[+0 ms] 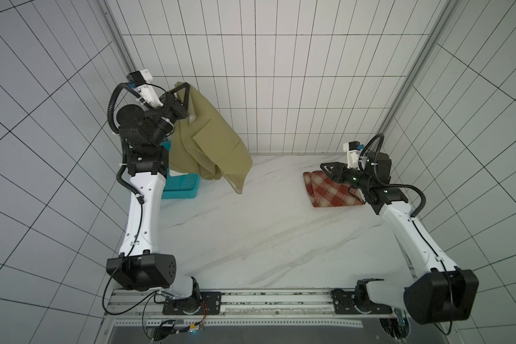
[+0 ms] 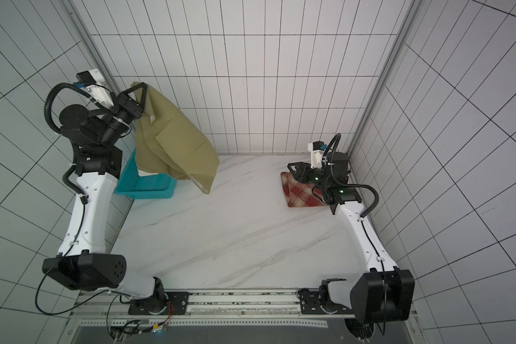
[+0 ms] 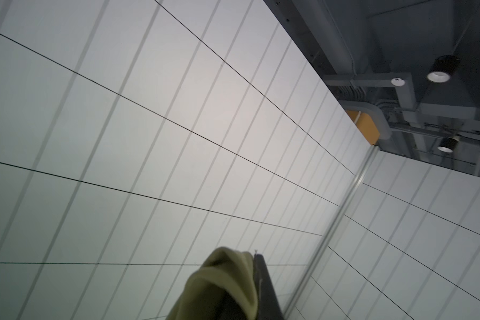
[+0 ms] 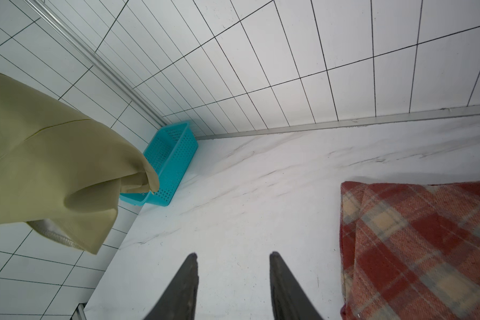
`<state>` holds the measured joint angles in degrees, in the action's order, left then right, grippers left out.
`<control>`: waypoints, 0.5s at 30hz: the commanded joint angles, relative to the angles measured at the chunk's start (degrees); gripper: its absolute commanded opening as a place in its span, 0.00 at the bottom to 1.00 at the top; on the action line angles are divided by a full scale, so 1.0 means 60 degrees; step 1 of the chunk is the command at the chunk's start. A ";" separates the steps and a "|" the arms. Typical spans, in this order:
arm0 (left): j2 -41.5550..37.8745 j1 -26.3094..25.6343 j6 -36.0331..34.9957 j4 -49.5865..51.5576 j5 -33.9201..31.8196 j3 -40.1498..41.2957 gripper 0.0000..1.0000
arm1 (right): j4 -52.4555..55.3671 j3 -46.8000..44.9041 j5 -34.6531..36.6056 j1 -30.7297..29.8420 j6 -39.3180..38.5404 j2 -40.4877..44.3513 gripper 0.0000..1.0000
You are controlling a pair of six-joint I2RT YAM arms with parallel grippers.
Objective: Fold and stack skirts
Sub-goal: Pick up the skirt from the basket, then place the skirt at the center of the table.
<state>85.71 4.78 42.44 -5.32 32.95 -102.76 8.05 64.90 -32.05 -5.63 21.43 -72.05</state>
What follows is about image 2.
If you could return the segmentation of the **olive green skirt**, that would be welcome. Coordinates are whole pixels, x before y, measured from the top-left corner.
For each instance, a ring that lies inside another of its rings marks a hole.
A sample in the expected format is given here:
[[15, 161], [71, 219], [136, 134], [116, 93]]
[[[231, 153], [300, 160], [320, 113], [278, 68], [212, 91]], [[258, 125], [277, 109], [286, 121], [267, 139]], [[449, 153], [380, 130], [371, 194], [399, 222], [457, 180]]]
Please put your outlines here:
[[136, 165], [140, 171], [190, 180], [209, 194], [219, 167], [212, 142], [195, 124], [152, 86], [133, 92], [144, 105], [136, 121]]

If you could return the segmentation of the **red plaid skirt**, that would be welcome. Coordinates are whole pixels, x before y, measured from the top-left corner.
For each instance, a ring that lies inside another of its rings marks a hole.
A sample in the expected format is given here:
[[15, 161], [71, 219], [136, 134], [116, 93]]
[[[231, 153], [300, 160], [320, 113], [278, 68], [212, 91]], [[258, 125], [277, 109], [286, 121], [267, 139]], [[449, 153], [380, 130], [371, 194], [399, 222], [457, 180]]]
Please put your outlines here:
[[290, 172], [280, 174], [282, 190], [289, 208], [326, 206], [321, 192], [309, 183], [297, 182]]

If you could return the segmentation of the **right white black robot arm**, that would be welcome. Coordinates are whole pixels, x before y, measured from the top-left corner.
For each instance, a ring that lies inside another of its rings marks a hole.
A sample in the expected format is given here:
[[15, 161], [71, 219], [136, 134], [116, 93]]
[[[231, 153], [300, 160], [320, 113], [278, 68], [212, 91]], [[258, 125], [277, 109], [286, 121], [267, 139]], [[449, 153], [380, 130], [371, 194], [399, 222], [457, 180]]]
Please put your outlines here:
[[301, 289], [301, 312], [351, 315], [361, 325], [406, 321], [415, 279], [390, 257], [368, 217], [378, 204], [378, 192], [369, 185], [349, 183], [348, 159], [340, 152], [314, 150], [311, 162], [290, 163], [288, 169], [297, 182], [320, 191], [317, 198], [349, 233], [358, 267], [352, 277], [325, 279], [317, 290]]

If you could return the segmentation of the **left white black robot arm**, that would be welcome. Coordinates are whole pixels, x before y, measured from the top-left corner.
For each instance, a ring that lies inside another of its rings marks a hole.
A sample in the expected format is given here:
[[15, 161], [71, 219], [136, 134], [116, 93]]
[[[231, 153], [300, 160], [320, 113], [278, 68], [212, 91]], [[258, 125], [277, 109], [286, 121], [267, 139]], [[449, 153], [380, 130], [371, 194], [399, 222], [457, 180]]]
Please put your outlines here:
[[116, 292], [128, 297], [139, 310], [159, 314], [169, 304], [161, 280], [137, 276], [124, 256], [111, 255], [105, 247], [110, 200], [120, 178], [123, 157], [116, 142], [143, 115], [148, 86], [139, 83], [111, 94], [113, 104], [109, 108], [67, 106], [57, 125], [52, 118], [52, 104], [62, 90], [93, 97], [75, 84], [60, 83], [44, 102], [47, 125], [71, 143], [73, 160], [62, 181], [75, 192], [77, 200], [63, 243], [55, 257], [43, 262], [42, 271], [69, 290]]

